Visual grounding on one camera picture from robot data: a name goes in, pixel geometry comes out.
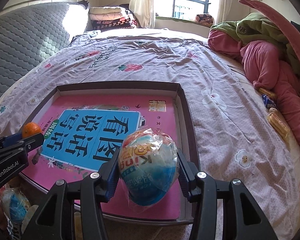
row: kinder joy egg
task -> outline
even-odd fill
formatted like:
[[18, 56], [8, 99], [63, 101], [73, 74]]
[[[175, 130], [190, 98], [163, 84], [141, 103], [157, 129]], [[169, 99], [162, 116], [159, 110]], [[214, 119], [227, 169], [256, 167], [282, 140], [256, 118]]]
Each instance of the kinder joy egg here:
[[28, 199], [18, 188], [7, 188], [1, 193], [1, 203], [4, 213], [11, 222], [22, 224], [27, 211], [30, 208]]
[[138, 130], [125, 139], [118, 165], [129, 198], [140, 206], [160, 201], [179, 175], [174, 141], [152, 129]]

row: screw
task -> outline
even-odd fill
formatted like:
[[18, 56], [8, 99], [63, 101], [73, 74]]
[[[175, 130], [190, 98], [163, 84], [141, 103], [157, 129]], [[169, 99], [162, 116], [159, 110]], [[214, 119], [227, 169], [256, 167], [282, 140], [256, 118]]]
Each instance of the screw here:
[[233, 179], [232, 183], [235, 184], [235, 185], [240, 185], [241, 184], [241, 180], [239, 180], [239, 179]]
[[100, 174], [97, 172], [93, 172], [90, 174], [90, 178], [92, 178], [92, 179], [97, 179], [97, 178], [99, 178], [99, 176], [100, 176]]
[[197, 173], [197, 176], [200, 179], [204, 179], [205, 177], [207, 177], [207, 174], [205, 172], [200, 171], [200, 172]]
[[57, 181], [56, 181], [56, 185], [57, 186], [61, 186], [61, 185], [63, 185], [65, 183], [65, 181], [63, 180], [63, 179], [58, 179]]

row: bed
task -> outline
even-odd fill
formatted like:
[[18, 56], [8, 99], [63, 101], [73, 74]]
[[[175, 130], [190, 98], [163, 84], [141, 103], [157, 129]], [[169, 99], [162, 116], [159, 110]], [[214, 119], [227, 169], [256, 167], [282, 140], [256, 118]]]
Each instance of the bed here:
[[[99, 53], [75, 60], [90, 51]], [[142, 67], [127, 72], [120, 68], [129, 64]], [[86, 33], [1, 96], [0, 136], [18, 132], [56, 86], [107, 80], [180, 83], [193, 118], [201, 170], [215, 179], [242, 179], [278, 238], [293, 238], [300, 228], [300, 147], [292, 133], [284, 143], [267, 122], [261, 95], [246, 79], [242, 65], [211, 51], [203, 37], [154, 29], [112, 30], [94, 38]], [[248, 161], [242, 162], [242, 156]], [[219, 203], [216, 239], [222, 238], [221, 216]], [[191, 225], [106, 226], [111, 239], [130, 239], [132, 234], [136, 239], [188, 239], [191, 231]]]

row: window sill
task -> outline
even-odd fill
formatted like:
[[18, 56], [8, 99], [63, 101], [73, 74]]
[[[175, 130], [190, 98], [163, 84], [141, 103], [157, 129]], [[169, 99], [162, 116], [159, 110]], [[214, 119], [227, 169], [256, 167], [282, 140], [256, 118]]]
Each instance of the window sill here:
[[202, 27], [206, 27], [206, 28], [210, 29], [210, 27], [201, 25], [200, 23], [197, 23], [197, 22], [194, 22], [194, 21], [189, 21], [189, 20], [184, 20], [184, 19], [179, 19], [179, 18], [156, 16], [156, 19], [159, 19], [159, 20], [172, 20], [172, 21], [175, 21], [175, 22], [192, 23], [192, 24], [200, 25]]

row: stack of blankets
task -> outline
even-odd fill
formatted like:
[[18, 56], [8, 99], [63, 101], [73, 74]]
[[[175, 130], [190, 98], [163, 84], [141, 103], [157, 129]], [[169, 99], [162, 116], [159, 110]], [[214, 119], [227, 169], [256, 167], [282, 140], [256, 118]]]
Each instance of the stack of blankets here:
[[89, 15], [94, 30], [108, 31], [138, 27], [133, 14], [123, 7], [92, 7]]

